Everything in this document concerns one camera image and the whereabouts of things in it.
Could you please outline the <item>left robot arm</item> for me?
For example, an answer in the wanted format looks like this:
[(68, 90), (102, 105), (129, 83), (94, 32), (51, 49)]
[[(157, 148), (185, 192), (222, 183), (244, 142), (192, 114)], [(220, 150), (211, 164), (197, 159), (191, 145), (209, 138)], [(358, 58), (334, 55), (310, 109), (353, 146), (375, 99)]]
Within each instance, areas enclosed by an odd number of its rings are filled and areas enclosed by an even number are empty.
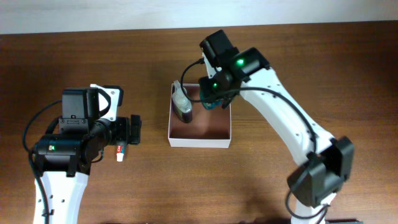
[(34, 223), (76, 223), (91, 166), (101, 161), (107, 146), (123, 161), (128, 145), (141, 141), (140, 116), (120, 117), (120, 86), (63, 90), (62, 114), (29, 150), (35, 177)]

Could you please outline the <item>clear spray bottle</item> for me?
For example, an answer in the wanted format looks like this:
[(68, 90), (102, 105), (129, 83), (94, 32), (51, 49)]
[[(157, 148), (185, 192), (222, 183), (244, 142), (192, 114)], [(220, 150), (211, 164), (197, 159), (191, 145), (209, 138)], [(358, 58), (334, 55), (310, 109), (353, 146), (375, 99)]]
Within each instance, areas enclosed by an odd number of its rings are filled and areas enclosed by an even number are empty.
[(191, 101), (184, 95), (185, 89), (181, 87), (178, 80), (174, 81), (174, 92), (172, 93), (172, 106), (175, 114), (183, 123), (190, 123), (193, 119), (193, 106)]

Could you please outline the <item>blue mouthwash bottle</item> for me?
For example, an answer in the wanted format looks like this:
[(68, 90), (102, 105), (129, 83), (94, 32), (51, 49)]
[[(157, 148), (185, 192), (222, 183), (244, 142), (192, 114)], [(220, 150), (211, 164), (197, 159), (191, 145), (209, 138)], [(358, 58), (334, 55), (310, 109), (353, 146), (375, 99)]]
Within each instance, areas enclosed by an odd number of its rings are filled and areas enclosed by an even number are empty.
[(223, 100), (201, 100), (201, 104), (206, 110), (213, 110), (219, 106), (221, 106)]

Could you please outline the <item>green red toothpaste tube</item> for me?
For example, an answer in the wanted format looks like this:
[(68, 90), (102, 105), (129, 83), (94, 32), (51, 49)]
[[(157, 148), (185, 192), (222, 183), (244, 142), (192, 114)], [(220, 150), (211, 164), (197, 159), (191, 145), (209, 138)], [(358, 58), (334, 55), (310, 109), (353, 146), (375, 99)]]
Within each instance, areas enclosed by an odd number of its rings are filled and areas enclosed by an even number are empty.
[(124, 159), (124, 153), (125, 153), (125, 146), (118, 146), (117, 151), (116, 151), (116, 160), (118, 162), (122, 162)]

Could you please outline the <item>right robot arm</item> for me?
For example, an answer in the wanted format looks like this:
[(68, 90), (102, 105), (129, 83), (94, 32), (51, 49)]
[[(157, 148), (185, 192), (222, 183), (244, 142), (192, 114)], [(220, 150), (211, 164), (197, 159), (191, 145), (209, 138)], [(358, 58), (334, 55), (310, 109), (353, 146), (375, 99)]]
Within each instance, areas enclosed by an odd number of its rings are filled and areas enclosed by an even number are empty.
[(331, 201), (349, 179), (354, 145), (335, 138), (292, 98), (270, 62), (252, 47), (243, 52), (223, 30), (200, 43), (207, 76), (199, 80), (200, 102), (206, 109), (226, 108), (241, 96), (262, 114), (280, 136), (298, 168), (287, 179), (285, 198), (297, 200), (288, 209), (292, 223), (325, 223)]

